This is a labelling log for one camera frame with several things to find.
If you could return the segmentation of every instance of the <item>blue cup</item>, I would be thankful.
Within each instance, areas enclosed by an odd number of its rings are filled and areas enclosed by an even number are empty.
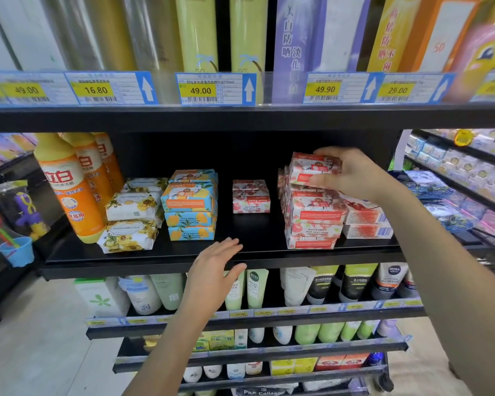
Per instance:
[[[33,241],[31,238],[24,236],[16,238],[15,242],[20,245],[19,248],[7,243],[2,243],[0,245],[0,253],[7,258],[7,261],[9,261],[12,266],[26,266],[31,264],[35,259],[35,255],[33,254]]]

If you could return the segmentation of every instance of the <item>palm tree logo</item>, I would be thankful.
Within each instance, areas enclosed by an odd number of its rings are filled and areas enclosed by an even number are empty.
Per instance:
[[[241,60],[240,60],[240,66],[243,66],[246,63],[252,62],[253,64],[255,64],[255,66],[257,67],[258,71],[259,72],[262,72],[262,68],[258,64],[259,63],[259,59],[258,59],[258,57],[256,55],[242,54],[240,56],[240,58],[241,58]]]
[[[111,307],[111,304],[108,303],[109,301],[109,298],[103,299],[101,295],[95,295],[95,300],[90,300],[90,303],[97,303],[98,306]]]
[[[215,72],[218,72],[218,67],[213,62],[213,57],[211,55],[197,54],[196,58],[198,58],[198,65],[200,65],[202,62],[210,63],[215,69]]]

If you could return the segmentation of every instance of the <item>orange detergent bottle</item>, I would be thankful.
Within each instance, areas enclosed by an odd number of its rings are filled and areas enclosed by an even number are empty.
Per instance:
[[[115,192],[95,138],[89,132],[64,133],[62,138],[75,148],[75,153],[79,157],[79,163],[88,180],[90,190],[93,192],[97,207],[106,218],[105,206]]]
[[[99,146],[99,151],[101,152],[101,157],[103,157],[104,166],[106,166],[108,176],[112,181],[112,187],[115,192],[119,192],[123,189],[125,179],[119,169],[119,164],[117,162],[117,157],[115,156],[116,154],[114,153],[112,142],[110,141],[108,134],[105,132],[92,132],[92,135],[95,137],[95,141]]]
[[[105,220],[97,208],[75,149],[57,133],[36,135],[39,141],[33,154],[73,230],[84,243],[96,243],[105,230]]]

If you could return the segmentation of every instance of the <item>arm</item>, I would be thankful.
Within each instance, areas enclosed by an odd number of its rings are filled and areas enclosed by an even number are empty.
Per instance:
[[[310,185],[380,205],[402,247],[442,347],[471,392],[495,394],[495,275],[481,266],[409,189],[356,149],[325,147],[340,175]]]
[[[246,269],[246,264],[237,264],[224,277],[225,263],[241,249],[238,239],[227,238],[199,254],[189,270],[178,311],[123,396],[175,396],[178,393],[198,337],[224,302],[233,282]]]

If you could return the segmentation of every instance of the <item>white floor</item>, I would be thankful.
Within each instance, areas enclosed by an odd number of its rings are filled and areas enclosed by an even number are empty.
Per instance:
[[[73,280],[28,280],[1,310],[0,396],[120,396],[132,379],[112,373],[121,339],[86,338],[87,307]],[[398,327],[413,339],[407,352],[389,353],[392,395],[470,396],[449,372],[429,319]]]

